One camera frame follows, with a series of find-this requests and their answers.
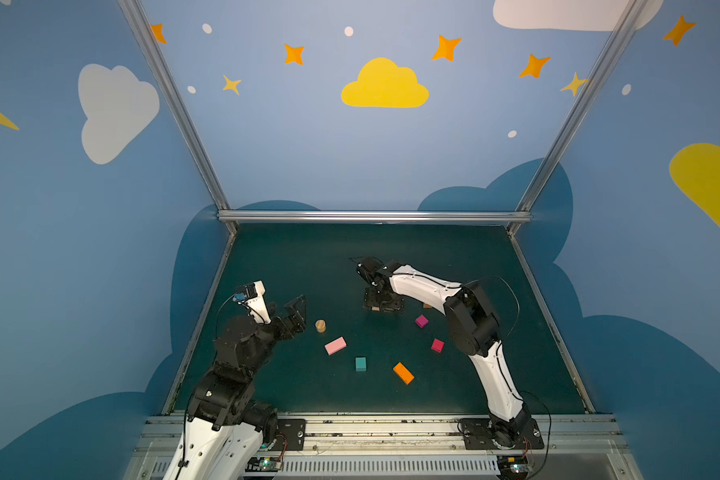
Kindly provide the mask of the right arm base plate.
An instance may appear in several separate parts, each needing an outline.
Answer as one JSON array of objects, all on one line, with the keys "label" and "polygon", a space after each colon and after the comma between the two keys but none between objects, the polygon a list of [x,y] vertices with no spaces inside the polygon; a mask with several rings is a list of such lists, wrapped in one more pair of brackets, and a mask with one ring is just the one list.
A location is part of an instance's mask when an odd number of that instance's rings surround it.
[{"label": "right arm base plate", "polygon": [[491,417],[461,418],[457,429],[467,450],[525,450],[545,448],[544,435],[535,420],[522,427],[517,422],[494,420]]}]

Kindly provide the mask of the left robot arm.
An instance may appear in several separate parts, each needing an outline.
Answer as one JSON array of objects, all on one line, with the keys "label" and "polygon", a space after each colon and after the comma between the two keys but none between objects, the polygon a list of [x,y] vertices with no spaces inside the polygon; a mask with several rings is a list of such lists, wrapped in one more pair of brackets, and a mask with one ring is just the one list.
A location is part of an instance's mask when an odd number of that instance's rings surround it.
[{"label": "left robot arm", "polygon": [[278,342],[305,330],[307,299],[296,297],[268,323],[247,311],[229,319],[214,341],[214,360],[188,399],[166,479],[239,479],[277,437],[277,409],[253,399],[254,378]]}]

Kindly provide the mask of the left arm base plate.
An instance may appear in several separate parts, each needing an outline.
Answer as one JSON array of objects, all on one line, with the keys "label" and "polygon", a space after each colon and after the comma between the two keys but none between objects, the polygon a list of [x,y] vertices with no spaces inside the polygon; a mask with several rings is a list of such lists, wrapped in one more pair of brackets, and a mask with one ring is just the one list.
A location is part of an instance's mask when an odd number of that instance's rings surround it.
[{"label": "left arm base plate", "polygon": [[269,451],[302,451],[305,437],[306,420],[304,418],[280,418]]}]

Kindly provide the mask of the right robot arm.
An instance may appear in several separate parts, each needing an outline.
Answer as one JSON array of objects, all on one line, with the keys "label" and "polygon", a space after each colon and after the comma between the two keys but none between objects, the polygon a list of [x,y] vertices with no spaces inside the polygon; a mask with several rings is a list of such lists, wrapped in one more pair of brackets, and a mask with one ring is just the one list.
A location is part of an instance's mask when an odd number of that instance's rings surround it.
[{"label": "right robot arm", "polygon": [[452,342],[467,355],[487,398],[488,437],[501,448],[513,448],[531,430],[532,415],[515,387],[504,357],[499,315],[478,281],[452,282],[396,261],[365,257],[356,264],[367,283],[364,307],[397,312],[410,297],[441,312]]}]

